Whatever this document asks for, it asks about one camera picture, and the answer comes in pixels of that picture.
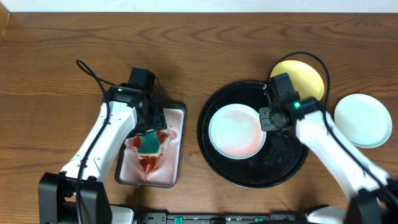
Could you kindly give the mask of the green yellow sponge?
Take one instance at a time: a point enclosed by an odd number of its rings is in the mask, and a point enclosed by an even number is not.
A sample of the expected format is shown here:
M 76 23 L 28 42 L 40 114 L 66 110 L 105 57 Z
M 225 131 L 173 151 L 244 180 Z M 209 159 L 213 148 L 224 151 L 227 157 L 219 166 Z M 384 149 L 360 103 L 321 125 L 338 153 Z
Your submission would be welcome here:
M 141 136 L 140 140 L 141 146 L 137 152 L 140 156 L 158 156 L 160 154 L 160 142 L 155 131 Z

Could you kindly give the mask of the yellow plate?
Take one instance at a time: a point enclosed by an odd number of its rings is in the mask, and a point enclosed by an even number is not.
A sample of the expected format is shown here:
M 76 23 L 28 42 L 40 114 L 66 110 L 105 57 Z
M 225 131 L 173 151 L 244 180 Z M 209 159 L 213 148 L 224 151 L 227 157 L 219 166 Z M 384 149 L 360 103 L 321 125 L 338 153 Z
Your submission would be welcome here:
M 286 60 L 278 63 L 272 69 L 271 77 L 283 73 L 289 75 L 301 98 L 312 96 L 318 101 L 322 99 L 325 86 L 320 74 L 313 67 L 297 60 Z

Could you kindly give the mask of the light blue plate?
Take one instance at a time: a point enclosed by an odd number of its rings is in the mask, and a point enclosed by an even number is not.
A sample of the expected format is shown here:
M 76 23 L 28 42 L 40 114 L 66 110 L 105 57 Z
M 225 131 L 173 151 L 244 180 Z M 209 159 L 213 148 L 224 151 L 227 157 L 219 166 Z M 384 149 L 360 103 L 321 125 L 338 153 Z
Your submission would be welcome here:
M 259 113 L 243 104 L 226 105 L 211 117 L 208 135 L 213 147 L 230 159 L 247 159 L 257 154 L 266 141 Z
M 355 145 L 375 148 L 392 133 L 392 118 L 387 108 L 372 96 L 355 93 L 336 105 L 334 121 L 338 129 Z

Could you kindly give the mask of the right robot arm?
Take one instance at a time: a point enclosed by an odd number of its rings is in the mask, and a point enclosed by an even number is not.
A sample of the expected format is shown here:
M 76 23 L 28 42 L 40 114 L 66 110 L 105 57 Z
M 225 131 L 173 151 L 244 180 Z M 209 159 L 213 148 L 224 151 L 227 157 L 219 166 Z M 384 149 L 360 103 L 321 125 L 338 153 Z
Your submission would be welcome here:
M 397 223 L 397 181 L 370 161 L 336 127 L 314 97 L 284 96 L 260 108 L 263 131 L 289 130 L 328 169 L 349 206 L 326 206 L 305 214 L 309 223 Z

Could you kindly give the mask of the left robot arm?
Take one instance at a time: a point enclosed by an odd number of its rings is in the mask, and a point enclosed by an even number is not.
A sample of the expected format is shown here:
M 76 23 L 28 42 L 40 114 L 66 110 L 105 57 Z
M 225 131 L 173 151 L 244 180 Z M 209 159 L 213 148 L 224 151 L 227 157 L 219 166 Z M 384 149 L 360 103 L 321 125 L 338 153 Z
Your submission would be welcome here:
M 38 186 L 41 223 L 133 223 L 134 210 L 111 205 L 105 185 L 128 137 L 166 127 L 152 89 L 111 86 L 98 119 L 81 148 L 58 174 L 46 172 Z

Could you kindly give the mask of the round black serving tray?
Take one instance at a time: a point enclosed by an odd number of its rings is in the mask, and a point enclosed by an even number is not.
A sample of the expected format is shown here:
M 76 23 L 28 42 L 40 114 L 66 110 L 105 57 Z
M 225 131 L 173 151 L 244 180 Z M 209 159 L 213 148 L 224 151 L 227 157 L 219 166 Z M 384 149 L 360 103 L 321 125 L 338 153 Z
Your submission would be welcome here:
M 269 104 L 259 81 L 241 81 L 226 85 L 214 93 L 201 110 L 197 139 L 203 158 L 225 180 L 251 189 L 279 185 L 290 179 L 303 165 L 308 148 L 290 135 L 288 129 L 267 134 L 261 150 L 247 159 L 230 159 L 220 154 L 210 142 L 211 117 L 222 107 L 243 104 L 258 111 Z

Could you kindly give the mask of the black rectangular soapy tray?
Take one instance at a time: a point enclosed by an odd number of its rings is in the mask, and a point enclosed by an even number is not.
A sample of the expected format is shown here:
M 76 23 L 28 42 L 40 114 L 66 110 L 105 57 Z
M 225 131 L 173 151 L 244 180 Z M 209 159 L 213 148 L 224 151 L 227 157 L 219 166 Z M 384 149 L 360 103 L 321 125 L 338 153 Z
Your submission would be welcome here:
M 182 146 L 185 109 L 182 105 L 164 107 L 167 129 L 156 131 L 160 142 L 158 156 L 140 156 L 142 135 L 127 138 L 121 146 L 115 180 L 119 184 L 171 188 L 177 181 Z

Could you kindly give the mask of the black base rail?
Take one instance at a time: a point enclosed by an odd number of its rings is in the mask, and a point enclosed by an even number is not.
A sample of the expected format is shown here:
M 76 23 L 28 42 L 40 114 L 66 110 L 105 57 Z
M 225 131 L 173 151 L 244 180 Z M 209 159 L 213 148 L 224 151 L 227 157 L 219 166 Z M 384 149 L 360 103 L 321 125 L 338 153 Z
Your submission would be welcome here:
M 166 213 L 140 213 L 133 224 L 308 224 L 302 215 L 271 214 L 255 215 L 188 215 Z

